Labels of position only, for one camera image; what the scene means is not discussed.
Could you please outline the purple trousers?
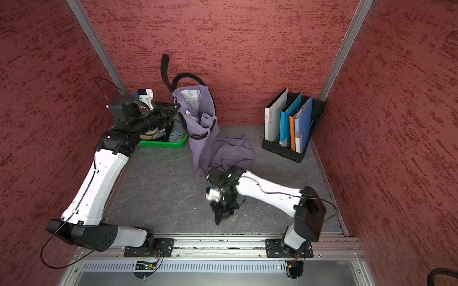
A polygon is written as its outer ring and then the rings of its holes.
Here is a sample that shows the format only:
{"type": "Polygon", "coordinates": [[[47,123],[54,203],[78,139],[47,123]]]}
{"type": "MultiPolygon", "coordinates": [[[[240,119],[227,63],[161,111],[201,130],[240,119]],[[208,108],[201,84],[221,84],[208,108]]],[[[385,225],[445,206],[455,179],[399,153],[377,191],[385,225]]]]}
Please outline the purple trousers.
{"type": "Polygon", "coordinates": [[[232,166],[250,169],[255,152],[245,135],[219,136],[217,109],[208,87],[196,85],[172,92],[180,105],[178,116],[193,153],[193,167],[199,176],[211,170],[229,170],[232,166]]]}

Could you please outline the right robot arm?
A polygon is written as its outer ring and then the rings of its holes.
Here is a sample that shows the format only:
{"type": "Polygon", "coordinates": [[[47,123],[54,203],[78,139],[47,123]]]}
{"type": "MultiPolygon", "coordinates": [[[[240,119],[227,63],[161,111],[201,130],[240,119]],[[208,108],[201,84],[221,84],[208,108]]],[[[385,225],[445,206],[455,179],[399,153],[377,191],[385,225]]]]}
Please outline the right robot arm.
{"type": "Polygon", "coordinates": [[[283,245],[298,250],[306,241],[318,242],[326,216],[326,207],[315,190],[289,188],[255,175],[249,170],[232,166],[223,171],[214,169],[206,177],[210,186],[206,200],[210,202],[215,223],[220,225],[240,209],[239,196],[250,197],[267,203],[293,218],[283,236],[283,245]]]}

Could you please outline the right aluminium corner post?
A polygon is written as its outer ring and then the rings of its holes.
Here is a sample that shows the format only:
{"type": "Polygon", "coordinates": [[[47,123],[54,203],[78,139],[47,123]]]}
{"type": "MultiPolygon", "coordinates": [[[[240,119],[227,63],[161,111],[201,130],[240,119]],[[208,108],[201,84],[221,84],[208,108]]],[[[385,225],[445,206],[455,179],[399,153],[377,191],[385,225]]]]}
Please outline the right aluminium corner post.
{"type": "Polygon", "coordinates": [[[366,16],[373,4],[374,0],[361,0],[357,6],[354,16],[350,22],[347,32],[342,40],[339,51],[333,61],[331,69],[324,81],[323,88],[318,96],[320,101],[326,101],[333,83],[335,82],[347,55],[353,46],[353,43],[366,19],[366,16]]]}

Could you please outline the aluminium front rail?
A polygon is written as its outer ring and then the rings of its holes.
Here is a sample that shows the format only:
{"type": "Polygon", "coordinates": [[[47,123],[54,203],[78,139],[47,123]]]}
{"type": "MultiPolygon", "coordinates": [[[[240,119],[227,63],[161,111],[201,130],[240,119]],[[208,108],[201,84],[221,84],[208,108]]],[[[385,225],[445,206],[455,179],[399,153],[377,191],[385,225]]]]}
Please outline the aluminium front rail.
{"type": "Polygon", "coordinates": [[[77,250],[63,286],[372,286],[357,238],[324,235],[288,255],[279,234],[158,236],[161,251],[77,250]]]}

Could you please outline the grey clothes in basket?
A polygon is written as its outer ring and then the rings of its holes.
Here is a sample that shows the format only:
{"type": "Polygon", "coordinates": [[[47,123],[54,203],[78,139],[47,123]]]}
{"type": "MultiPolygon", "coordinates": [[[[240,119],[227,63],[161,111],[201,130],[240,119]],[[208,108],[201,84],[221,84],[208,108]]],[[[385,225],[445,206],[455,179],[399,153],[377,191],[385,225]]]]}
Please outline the grey clothes in basket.
{"type": "Polygon", "coordinates": [[[177,120],[173,121],[173,127],[170,131],[169,137],[167,140],[165,140],[166,137],[166,130],[161,129],[158,130],[158,128],[148,131],[145,134],[142,134],[140,138],[143,141],[164,141],[164,142],[169,142],[169,143],[177,143],[181,141],[185,136],[184,129],[181,125],[181,123],[177,120]]]}

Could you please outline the left aluminium corner post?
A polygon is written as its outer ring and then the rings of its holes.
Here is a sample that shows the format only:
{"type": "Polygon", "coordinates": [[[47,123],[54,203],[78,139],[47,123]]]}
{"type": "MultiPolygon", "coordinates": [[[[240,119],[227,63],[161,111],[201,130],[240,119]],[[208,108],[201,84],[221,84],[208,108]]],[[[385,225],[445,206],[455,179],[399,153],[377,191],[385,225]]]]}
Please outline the left aluminium corner post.
{"type": "Polygon", "coordinates": [[[108,52],[106,51],[100,37],[98,36],[91,20],[89,19],[88,14],[86,13],[81,1],[78,0],[66,0],[68,6],[70,7],[73,15],[76,17],[76,20],[82,27],[82,30],[86,34],[88,40],[90,41],[93,49],[99,56],[102,64],[104,65],[107,73],[111,77],[112,82],[120,88],[123,94],[127,94],[128,91],[124,84],[124,81],[120,77],[112,59],[110,58],[108,52]]]}

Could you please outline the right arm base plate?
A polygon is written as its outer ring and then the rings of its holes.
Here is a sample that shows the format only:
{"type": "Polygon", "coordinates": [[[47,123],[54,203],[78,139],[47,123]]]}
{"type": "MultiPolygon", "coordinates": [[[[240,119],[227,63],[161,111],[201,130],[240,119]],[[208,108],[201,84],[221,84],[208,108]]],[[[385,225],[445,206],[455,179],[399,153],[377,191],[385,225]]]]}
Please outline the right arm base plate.
{"type": "Polygon", "coordinates": [[[299,258],[313,258],[314,253],[312,250],[311,243],[305,241],[302,243],[299,249],[294,249],[284,242],[281,239],[266,239],[265,240],[265,249],[267,257],[269,258],[291,258],[294,259],[297,256],[299,258]]]}

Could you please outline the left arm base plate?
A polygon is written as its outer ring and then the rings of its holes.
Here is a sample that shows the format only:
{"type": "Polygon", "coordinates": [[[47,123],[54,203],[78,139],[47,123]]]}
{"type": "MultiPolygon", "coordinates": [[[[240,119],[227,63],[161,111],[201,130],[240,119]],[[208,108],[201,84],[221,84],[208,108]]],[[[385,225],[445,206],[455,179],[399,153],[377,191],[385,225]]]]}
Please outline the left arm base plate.
{"type": "Polygon", "coordinates": [[[126,247],[124,257],[169,258],[174,249],[173,238],[151,238],[141,247],[126,247]]]}

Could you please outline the white folder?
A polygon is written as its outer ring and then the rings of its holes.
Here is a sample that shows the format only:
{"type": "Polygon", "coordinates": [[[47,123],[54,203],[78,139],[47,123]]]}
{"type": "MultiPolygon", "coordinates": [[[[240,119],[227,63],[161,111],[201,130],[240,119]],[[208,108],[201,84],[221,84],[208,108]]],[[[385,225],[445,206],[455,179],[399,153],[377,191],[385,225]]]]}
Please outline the white folder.
{"type": "Polygon", "coordinates": [[[273,142],[280,133],[280,113],[287,103],[288,88],[282,90],[265,108],[264,139],[273,142]]]}

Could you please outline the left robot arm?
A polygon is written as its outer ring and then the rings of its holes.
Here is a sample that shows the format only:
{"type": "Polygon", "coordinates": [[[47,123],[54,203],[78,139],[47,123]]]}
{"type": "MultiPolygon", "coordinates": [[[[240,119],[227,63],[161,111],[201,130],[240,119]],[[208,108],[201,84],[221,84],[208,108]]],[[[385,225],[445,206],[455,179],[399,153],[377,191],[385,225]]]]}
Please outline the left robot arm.
{"type": "Polygon", "coordinates": [[[46,230],[65,243],[92,251],[128,247],[152,255],[155,246],[150,230],[106,224],[103,213],[141,136],[154,129],[170,131],[180,105],[160,101],[147,104],[133,95],[120,95],[107,108],[113,126],[97,143],[93,164],[75,198],[59,219],[49,221],[46,230]]]}

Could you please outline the blue folder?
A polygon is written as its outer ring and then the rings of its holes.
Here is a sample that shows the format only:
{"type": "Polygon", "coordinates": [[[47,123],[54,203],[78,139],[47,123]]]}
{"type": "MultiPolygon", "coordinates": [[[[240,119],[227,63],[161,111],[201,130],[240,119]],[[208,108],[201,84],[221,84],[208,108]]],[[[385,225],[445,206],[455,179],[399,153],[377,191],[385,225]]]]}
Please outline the blue folder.
{"type": "Polygon", "coordinates": [[[295,151],[304,153],[310,136],[313,97],[310,97],[294,117],[295,151]]]}

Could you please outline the black file rack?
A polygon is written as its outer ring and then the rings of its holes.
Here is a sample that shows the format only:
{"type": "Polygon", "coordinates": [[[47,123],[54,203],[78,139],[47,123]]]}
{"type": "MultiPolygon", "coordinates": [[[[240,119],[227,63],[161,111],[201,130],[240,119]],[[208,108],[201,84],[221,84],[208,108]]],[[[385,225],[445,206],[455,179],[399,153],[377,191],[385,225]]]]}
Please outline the black file rack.
{"type": "Polygon", "coordinates": [[[312,101],[312,111],[311,111],[311,126],[310,126],[310,136],[305,143],[305,150],[302,153],[293,151],[292,147],[281,147],[279,144],[279,139],[274,141],[268,141],[264,139],[262,141],[262,149],[267,150],[273,154],[279,155],[281,157],[287,158],[296,163],[301,163],[305,157],[305,152],[308,148],[308,145],[311,141],[311,136],[314,131],[317,129],[320,120],[322,119],[323,113],[326,108],[326,102],[314,99],[312,101]]]}

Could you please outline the green plastic basket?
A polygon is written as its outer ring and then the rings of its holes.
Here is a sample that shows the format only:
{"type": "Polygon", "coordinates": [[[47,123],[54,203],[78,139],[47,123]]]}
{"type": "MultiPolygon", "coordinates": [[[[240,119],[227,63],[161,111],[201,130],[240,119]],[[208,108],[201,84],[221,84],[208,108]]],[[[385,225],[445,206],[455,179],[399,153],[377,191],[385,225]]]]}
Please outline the green plastic basket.
{"type": "Polygon", "coordinates": [[[155,148],[183,148],[186,145],[187,139],[188,139],[188,135],[185,133],[184,138],[177,143],[169,143],[169,142],[164,142],[164,141],[143,141],[141,139],[138,145],[141,147],[155,147],[155,148]]]}

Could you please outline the aluminium corner post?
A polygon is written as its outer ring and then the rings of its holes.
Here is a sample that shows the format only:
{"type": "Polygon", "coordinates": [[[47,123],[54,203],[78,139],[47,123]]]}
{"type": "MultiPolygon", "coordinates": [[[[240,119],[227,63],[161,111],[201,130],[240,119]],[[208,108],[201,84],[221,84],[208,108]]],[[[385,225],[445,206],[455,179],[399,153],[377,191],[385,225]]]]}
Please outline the aluminium corner post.
{"type": "Polygon", "coordinates": [[[335,82],[347,55],[353,46],[353,43],[366,19],[366,16],[373,4],[374,0],[361,0],[357,6],[354,16],[350,22],[347,32],[342,40],[339,51],[333,61],[331,69],[324,81],[323,88],[318,96],[320,101],[326,101],[333,83],[335,82]]]}
{"type": "Polygon", "coordinates": [[[68,6],[70,7],[73,15],[76,17],[76,20],[82,27],[82,30],[86,34],[88,40],[90,41],[93,49],[99,56],[102,64],[104,65],[107,73],[111,77],[112,82],[120,88],[123,94],[127,94],[128,91],[124,84],[124,81],[120,77],[112,59],[110,58],[108,52],[106,51],[100,37],[98,36],[91,20],[89,19],[88,14],[86,13],[81,1],[78,0],[66,0],[68,6]]]}

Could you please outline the orange folder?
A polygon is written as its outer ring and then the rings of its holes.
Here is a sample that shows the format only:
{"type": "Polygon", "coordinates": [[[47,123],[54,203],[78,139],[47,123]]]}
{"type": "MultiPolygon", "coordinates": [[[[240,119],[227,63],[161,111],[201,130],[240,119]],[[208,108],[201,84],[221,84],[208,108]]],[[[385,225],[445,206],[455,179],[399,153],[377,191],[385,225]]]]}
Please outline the orange folder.
{"type": "Polygon", "coordinates": [[[295,115],[289,116],[289,129],[291,137],[291,150],[296,151],[295,148],[295,115]]]}

